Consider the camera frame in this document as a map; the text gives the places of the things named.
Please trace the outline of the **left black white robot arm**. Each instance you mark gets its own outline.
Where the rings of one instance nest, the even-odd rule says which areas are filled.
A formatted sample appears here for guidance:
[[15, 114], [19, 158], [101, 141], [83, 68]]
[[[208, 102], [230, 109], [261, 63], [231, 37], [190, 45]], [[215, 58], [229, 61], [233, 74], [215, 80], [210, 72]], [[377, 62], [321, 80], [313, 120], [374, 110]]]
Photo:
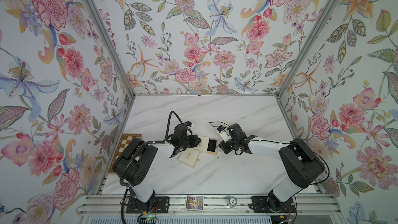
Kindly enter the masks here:
[[197, 134], [193, 134], [190, 122], [178, 124], [174, 133], [167, 134], [163, 140], [134, 138], [117, 158], [112, 170], [131, 197], [147, 203], [155, 196], [155, 192], [141, 184], [156, 156], [173, 158], [189, 148], [198, 147], [201, 141]]

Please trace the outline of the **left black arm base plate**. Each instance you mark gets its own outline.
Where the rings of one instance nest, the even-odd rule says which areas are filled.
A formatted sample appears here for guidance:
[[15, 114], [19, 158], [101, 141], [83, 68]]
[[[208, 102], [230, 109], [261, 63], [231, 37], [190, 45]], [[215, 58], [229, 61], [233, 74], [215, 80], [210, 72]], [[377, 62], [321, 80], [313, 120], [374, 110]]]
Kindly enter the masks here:
[[141, 214], [144, 212], [167, 214], [170, 207], [170, 197], [151, 197], [146, 203], [136, 198], [129, 197], [125, 206], [125, 212], [127, 214]]

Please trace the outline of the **cream drawer jewelry box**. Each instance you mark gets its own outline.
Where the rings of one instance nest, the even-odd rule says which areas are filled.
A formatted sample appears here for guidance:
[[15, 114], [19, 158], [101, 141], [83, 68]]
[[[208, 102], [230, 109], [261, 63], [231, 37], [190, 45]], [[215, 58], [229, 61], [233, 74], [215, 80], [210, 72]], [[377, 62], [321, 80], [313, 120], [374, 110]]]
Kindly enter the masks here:
[[180, 154], [178, 161], [186, 166], [193, 168], [196, 164], [199, 155], [200, 151], [193, 148], [189, 148], [187, 150], [184, 150]]

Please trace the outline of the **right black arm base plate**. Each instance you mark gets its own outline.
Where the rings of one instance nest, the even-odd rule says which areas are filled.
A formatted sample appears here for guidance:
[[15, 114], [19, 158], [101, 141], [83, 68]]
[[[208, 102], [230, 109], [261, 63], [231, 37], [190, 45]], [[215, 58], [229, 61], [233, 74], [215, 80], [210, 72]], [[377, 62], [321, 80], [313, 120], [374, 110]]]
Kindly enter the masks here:
[[280, 202], [269, 196], [253, 196], [249, 208], [255, 213], [296, 213], [296, 204], [292, 198], [287, 202]]

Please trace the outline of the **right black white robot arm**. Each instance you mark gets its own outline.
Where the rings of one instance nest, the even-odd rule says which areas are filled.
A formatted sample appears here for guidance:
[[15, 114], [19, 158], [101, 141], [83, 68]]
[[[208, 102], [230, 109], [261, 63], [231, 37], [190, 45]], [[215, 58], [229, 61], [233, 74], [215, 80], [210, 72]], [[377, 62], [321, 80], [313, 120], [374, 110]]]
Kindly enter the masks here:
[[247, 136], [237, 123], [227, 127], [220, 125], [217, 132], [222, 138], [219, 147], [225, 154], [234, 151], [236, 155], [264, 155], [283, 163], [286, 177], [268, 194], [269, 204], [288, 202], [310, 186], [325, 170], [325, 162], [302, 139], [278, 142], [255, 135]]

